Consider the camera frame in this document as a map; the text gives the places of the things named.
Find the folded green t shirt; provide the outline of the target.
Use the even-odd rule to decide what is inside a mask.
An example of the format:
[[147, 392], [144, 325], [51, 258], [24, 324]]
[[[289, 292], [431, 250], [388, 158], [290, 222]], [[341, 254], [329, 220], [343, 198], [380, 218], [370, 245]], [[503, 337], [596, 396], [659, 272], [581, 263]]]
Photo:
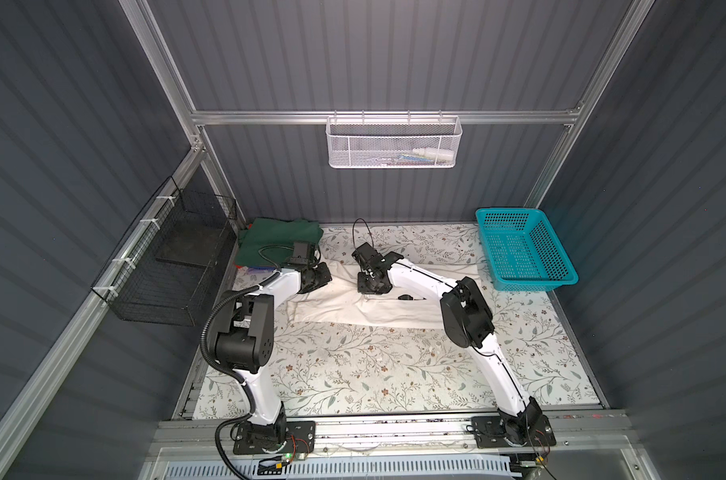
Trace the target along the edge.
[[289, 258], [295, 242], [318, 245], [322, 236], [318, 222], [257, 218], [248, 229], [240, 231], [235, 264], [238, 267], [273, 268]]

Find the teal plastic basket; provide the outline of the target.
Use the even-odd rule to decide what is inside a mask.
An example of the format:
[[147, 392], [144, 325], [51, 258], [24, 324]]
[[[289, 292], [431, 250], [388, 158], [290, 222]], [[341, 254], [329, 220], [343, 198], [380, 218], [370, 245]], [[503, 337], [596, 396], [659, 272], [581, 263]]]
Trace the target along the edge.
[[496, 290], [549, 292], [578, 283], [579, 275], [543, 211], [481, 208], [476, 219]]

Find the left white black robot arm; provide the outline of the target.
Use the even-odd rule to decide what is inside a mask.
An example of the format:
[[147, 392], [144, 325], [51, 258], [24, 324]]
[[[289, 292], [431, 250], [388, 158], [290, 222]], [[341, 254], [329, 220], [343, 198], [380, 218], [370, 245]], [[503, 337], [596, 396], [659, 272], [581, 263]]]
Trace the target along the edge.
[[299, 294], [328, 285], [329, 267], [319, 246], [297, 241], [286, 260], [261, 282], [220, 295], [201, 333], [199, 350], [217, 372], [237, 381], [246, 413], [233, 423], [238, 439], [275, 451], [286, 442], [288, 421], [282, 400], [265, 369], [275, 347], [276, 309]]

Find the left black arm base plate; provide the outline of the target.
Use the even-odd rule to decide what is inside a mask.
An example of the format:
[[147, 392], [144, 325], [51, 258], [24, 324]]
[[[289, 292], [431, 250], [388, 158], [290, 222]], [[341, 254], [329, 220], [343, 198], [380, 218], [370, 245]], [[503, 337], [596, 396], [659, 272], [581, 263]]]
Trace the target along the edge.
[[313, 421], [288, 421], [270, 426], [243, 423], [231, 430], [233, 453], [307, 455], [314, 451], [316, 428]]

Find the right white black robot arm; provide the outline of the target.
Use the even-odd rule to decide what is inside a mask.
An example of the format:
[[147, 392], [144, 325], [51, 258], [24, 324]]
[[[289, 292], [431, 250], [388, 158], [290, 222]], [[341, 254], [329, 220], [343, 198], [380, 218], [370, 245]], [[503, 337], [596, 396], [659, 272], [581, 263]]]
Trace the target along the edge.
[[512, 446], [545, 448], [557, 443], [548, 417], [538, 401], [513, 374], [495, 335], [493, 313], [474, 279], [459, 280], [421, 268], [396, 252], [385, 255], [366, 242], [352, 253], [358, 263], [358, 291], [383, 295], [395, 287], [436, 300], [444, 332], [456, 346], [467, 349], [491, 387], [498, 420], [487, 431]]

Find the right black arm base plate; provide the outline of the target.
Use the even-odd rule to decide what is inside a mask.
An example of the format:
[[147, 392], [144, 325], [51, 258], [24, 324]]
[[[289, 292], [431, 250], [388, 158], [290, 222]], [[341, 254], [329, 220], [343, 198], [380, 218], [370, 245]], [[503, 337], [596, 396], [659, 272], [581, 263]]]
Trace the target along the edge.
[[534, 419], [507, 419], [500, 415], [474, 416], [465, 431], [479, 448], [554, 447], [557, 439], [546, 415]]

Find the white t shirt with print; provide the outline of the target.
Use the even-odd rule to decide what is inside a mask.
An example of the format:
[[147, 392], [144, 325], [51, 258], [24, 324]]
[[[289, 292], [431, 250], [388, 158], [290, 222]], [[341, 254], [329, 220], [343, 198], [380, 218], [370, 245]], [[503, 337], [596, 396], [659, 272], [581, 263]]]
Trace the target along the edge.
[[351, 324], [395, 329], [442, 330], [440, 298], [421, 287], [398, 287], [383, 295], [358, 291], [360, 268], [339, 261], [328, 263], [332, 281], [286, 302], [293, 322]]

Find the white bottle in basket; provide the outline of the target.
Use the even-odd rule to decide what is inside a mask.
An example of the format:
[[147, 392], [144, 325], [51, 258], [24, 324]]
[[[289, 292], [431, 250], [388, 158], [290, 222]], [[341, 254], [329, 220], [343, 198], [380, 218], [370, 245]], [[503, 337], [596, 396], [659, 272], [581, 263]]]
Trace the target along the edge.
[[451, 163], [455, 161], [456, 157], [456, 153], [453, 150], [433, 147], [414, 148], [412, 152], [415, 156], [423, 157], [434, 162]]

